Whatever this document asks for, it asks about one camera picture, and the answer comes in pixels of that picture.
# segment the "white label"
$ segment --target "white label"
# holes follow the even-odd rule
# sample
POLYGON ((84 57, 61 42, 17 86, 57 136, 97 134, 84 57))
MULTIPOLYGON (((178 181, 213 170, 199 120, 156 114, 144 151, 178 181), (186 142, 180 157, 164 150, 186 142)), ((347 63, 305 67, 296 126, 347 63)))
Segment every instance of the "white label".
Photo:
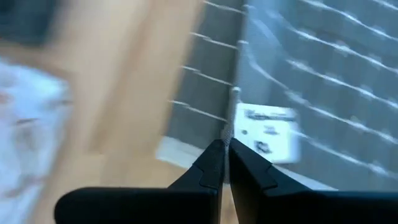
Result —
POLYGON ((297 117, 290 108, 246 103, 236 107, 234 137, 272 163, 298 162, 297 129, 297 117))

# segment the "wooden surface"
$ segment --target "wooden surface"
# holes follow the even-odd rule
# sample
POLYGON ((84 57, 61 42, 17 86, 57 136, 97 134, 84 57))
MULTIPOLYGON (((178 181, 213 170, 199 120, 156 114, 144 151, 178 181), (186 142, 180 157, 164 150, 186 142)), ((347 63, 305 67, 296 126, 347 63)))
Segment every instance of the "wooden surface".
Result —
MULTIPOLYGON (((45 47, 0 43, 1 55, 67 79, 74 96, 67 140, 31 223, 53 223, 55 202, 69 190, 165 187, 185 172, 154 153, 202 6, 201 0, 69 0, 45 47)), ((230 197, 223 200, 226 214, 234 213, 230 197)))

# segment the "black plastic part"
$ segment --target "black plastic part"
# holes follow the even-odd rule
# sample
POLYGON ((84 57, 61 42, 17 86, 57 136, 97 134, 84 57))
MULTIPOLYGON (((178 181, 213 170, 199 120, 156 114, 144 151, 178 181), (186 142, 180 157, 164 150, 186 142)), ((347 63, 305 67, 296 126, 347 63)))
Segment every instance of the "black plastic part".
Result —
POLYGON ((216 140, 167 189, 85 188, 55 206, 58 224, 219 223, 224 144, 216 140))
POLYGON ((230 181, 240 223, 396 223, 398 194, 318 192, 233 139, 230 181))
POLYGON ((1 0, 0 38, 43 44, 58 0, 1 0))

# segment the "wooden floor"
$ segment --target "wooden floor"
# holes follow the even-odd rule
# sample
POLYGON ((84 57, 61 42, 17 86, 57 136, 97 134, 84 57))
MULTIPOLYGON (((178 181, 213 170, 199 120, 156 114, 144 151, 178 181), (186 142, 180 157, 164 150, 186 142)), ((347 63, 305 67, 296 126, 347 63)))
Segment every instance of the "wooden floor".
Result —
MULTIPOLYGON (((47 46, 0 45, 1 55, 67 79, 74 96, 67 140, 31 223, 53 223, 57 199, 79 187, 165 187, 185 172, 155 160, 155 149, 202 1, 64 2, 47 46)), ((233 223, 224 200, 223 222, 233 223)))

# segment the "sticker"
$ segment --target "sticker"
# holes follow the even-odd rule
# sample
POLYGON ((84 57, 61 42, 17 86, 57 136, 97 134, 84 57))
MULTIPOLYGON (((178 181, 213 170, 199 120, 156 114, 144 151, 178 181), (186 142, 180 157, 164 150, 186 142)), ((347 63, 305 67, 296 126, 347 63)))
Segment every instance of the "sticker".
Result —
POLYGON ((300 159, 297 116, 293 109, 239 103, 234 137, 275 164, 300 159))

